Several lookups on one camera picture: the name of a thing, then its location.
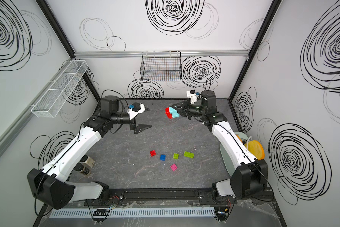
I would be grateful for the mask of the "cyan lego brick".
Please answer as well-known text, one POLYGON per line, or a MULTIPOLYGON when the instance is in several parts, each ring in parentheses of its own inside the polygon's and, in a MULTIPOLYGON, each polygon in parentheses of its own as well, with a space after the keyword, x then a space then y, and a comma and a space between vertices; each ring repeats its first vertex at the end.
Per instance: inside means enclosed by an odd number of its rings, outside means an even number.
POLYGON ((172 113, 171 116, 172 116, 172 118, 180 117, 179 113, 177 113, 177 112, 176 113, 172 113))
POLYGON ((173 114, 173 113, 176 113, 177 110, 172 108, 172 107, 169 107, 169 113, 173 114))

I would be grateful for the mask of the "long red lego brick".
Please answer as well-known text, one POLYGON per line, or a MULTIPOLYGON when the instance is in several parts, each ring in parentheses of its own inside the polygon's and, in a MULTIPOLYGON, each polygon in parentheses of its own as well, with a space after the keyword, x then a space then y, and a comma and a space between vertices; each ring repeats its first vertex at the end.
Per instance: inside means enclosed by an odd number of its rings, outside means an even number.
POLYGON ((166 114, 166 116, 167 116, 169 119, 172 119, 172 114, 171 114, 171 112, 170 112, 170 108, 169 108, 169 107, 165 109, 165 114, 166 114))

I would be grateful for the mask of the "long green lego brick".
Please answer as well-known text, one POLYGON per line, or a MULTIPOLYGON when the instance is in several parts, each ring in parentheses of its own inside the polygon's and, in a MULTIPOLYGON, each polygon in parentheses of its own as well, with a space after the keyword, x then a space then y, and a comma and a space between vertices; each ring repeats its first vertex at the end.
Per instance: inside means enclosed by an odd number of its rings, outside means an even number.
POLYGON ((194 153, 185 151, 184 152, 184 157, 193 159, 194 158, 194 153))

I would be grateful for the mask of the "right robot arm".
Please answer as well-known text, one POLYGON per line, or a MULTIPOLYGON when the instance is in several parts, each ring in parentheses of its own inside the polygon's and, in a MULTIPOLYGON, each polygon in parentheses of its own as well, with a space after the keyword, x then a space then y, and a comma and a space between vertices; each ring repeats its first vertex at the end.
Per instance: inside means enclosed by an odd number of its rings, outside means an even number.
POLYGON ((166 108, 168 118, 199 118, 204 126, 220 141, 225 151, 223 160, 234 167, 230 179, 214 183, 218 196, 232 196, 242 199, 263 192, 268 184, 268 165, 258 159, 234 133, 227 118, 217 110, 213 91, 197 93, 187 91, 187 100, 166 108))

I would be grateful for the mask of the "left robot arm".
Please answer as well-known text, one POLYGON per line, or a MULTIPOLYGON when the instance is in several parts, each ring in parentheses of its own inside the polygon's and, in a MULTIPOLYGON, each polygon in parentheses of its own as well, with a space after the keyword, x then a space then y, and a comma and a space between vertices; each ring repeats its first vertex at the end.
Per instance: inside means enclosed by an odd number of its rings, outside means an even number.
POLYGON ((28 173, 28 183, 35 200, 56 210, 75 201, 93 201, 100 205, 108 203, 109 187, 106 184, 99 181, 72 183, 69 176, 74 170, 83 174, 89 172, 89 166, 84 161, 88 158, 86 153, 114 125, 128 124, 135 134, 151 128, 151 125, 136 124, 136 116, 149 111, 144 104, 135 102, 129 105, 127 112, 122 112, 119 103, 117 96, 102 98, 99 107, 84 122, 75 138, 48 164, 28 173))

